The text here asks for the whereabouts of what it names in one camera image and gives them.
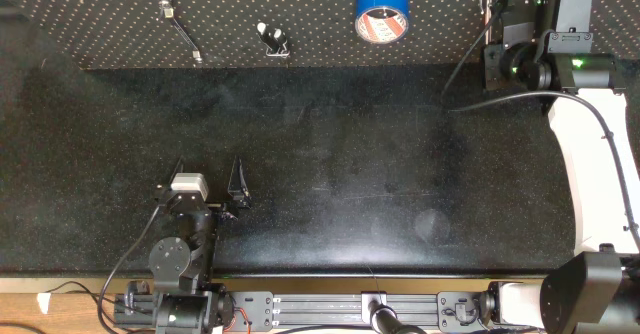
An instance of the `roll of blue tape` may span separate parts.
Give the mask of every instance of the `roll of blue tape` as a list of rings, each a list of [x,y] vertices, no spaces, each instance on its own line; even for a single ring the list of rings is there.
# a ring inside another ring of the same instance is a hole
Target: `roll of blue tape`
[[[356,32],[364,40],[386,44],[409,30],[409,0],[356,0]]]

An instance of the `blue tape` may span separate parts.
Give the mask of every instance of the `blue tape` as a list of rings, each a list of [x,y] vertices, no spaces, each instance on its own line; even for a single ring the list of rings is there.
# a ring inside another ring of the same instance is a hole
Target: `blue tape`
[[[384,25],[387,15],[396,18],[395,22],[386,22],[390,24],[388,30]],[[408,29],[409,0],[356,0],[356,31],[365,40],[390,43],[404,36]]]

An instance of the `black tabletop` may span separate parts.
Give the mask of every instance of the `black tabletop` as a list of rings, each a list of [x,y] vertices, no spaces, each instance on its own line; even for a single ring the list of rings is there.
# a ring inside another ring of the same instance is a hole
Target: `black tabletop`
[[[224,222],[215,273],[535,274],[572,257],[563,158],[536,100],[479,102],[468,65],[82,72],[53,55],[3,77],[0,272],[104,275],[179,156],[225,198],[244,159],[254,208]],[[628,78],[638,152],[638,64]],[[175,232],[162,217],[125,263]]]

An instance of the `wooden surface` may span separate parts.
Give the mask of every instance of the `wooden surface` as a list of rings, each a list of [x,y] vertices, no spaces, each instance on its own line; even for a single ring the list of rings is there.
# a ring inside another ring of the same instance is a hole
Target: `wooden surface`
[[[17,322],[36,327],[46,334],[104,333],[96,314],[96,305],[86,294],[53,294],[48,314],[42,314],[36,300],[38,292],[44,292],[66,281],[77,280],[91,291],[98,292],[104,279],[0,279],[0,323]],[[115,280],[110,292],[122,292],[128,280]],[[540,280],[522,280],[540,282]],[[440,291],[483,291],[489,279],[379,279],[380,290],[393,294],[436,294]],[[287,293],[360,293],[375,291],[373,279],[234,279],[224,280],[229,290],[268,290],[277,294]],[[62,288],[61,292],[77,290],[75,286]],[[104,303],[105,312],[111,315],[113,306]],[[348,331],[323,331],[323,333],[347,333]],[[0,327],[0,334],[24,334],[21,329]]]

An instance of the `pegboard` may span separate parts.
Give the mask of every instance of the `pegboard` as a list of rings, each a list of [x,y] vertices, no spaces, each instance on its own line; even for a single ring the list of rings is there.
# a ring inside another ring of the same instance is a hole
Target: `pegboard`
[[[11,0],[81,68],[194,67],[191,51],[159,15],[157,0]],[[482,29],[477,0],[410,0],[410,29],[375,45],[354,28],[355,0],[175,0],[204,67],[359,66],[457,62]],[[638,0],[593,0],[593,52],[640,57]],[[265,56],[256,24],[281,28],[283,60]]]

